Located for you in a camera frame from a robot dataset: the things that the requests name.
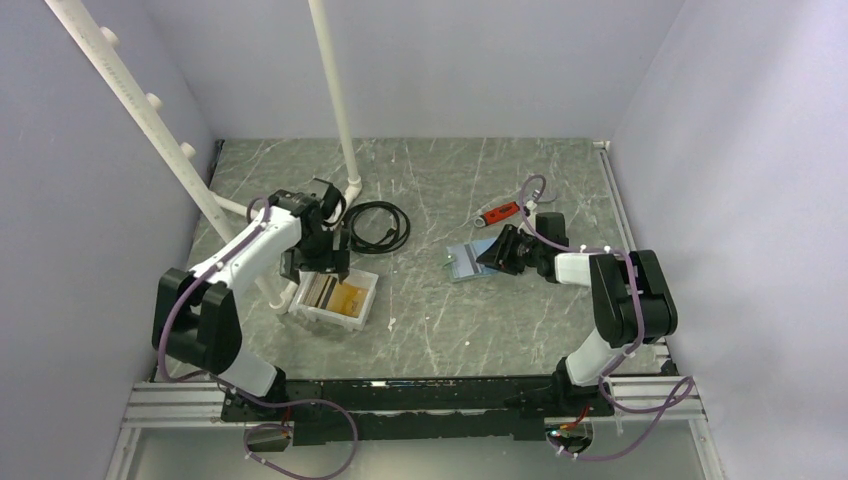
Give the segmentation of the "gold striped credit card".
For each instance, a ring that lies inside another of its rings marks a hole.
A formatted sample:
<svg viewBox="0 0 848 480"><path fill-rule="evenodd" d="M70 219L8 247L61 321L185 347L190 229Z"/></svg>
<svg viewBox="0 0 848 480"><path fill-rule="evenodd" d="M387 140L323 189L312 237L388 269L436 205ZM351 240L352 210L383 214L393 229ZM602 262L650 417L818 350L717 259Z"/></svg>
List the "gold striped credit card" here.
<svg viewBox="0 0 848 480"><path fill-rule="evenodd" d="M302 304L307 307L325 309L329 302L328 298L332 295L337 284L338 277L335 274L314 274L306 289Z"/></svg>

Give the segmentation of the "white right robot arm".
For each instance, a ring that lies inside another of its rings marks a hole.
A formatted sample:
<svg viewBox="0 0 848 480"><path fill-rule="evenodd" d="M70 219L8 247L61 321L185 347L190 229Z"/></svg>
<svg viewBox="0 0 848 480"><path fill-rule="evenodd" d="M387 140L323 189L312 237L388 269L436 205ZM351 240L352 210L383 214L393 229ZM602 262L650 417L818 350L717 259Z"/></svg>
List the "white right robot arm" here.
<svg viewBox="0 0 848 480"><path fill-rule="evenodd" d="M589 289L593 330L552 374L551 401L564 415L578 413L599 396L604 378L640 346L673 334L678 326L654 251L571 248L560 213L541 213L527 229L504 226L476 261L510 275L532 268L550 283Z"/></svg>

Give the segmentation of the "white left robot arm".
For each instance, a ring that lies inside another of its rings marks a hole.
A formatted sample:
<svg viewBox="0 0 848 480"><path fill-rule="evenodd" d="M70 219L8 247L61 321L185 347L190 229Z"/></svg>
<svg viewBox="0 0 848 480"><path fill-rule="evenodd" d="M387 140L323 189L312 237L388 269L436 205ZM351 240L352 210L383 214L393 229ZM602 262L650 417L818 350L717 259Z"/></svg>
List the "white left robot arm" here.
<svg viewBox="0 0 848 480"><path fill-rule="evenodd" d="M347 206L341 190L318 178L304 192L257 197L246 208L246 227L222 249L188 271L166 271L157 286L151 340L161 378L175 381L166 366L175 359L193 368L184 380L208 374L248 398L261 419L279 417L288 402L286 374L246 346L238 300L274 260L294 284L303 272L345 280Z"/></svg>

